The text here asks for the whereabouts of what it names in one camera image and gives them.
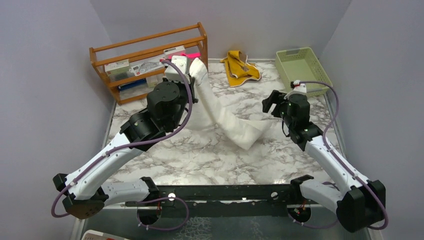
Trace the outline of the white towel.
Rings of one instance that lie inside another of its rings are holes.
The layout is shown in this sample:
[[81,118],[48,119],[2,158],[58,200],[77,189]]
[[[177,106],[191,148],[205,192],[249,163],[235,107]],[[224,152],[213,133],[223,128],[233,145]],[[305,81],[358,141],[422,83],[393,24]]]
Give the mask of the white towel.
[[198,102],[193,105],[186,128],[193,131],[218,127],[238,147],[249,150],[272,126],[270,120],[246,120],[236,117],[213,93],[206,65],[195,58],[189,67],[194,79],[194,92]]

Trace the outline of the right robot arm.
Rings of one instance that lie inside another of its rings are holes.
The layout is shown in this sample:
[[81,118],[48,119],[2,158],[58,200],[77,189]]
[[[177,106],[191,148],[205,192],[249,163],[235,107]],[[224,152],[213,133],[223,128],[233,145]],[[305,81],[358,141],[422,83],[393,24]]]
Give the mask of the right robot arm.
[[300,204],[312,200],[336,215],[345,230],[354,233],[363,228],[377,229],[388,224],[386,188],[356,170],[330,143],[325,133],[310,121],[310,103],[301,93],[285,94],[273,90],[262,100],[262,111],[282,120],[282,128],[294,144],[312,157],[333,180],[329,187],[305,175],[291,180],[289,199]]

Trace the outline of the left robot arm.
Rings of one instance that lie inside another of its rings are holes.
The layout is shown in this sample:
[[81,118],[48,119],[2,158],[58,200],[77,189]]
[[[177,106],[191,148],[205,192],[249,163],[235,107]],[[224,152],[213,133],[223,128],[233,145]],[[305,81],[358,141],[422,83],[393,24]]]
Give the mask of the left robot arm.
[[78,170],[53,177],[59,194],[51,206],[51,215],[58,203],[65,216],[84,220],[104,207],[139,202],[152,205],[159,189],[150,177],[132,182],[110,183],[108,178],[127,162],[145,153],[155,144],[167,140],[184,129],[196,103],[193,79],[182,74],[182,80],[166,79],[147,95],[147,107],[133,114],[113,139]]

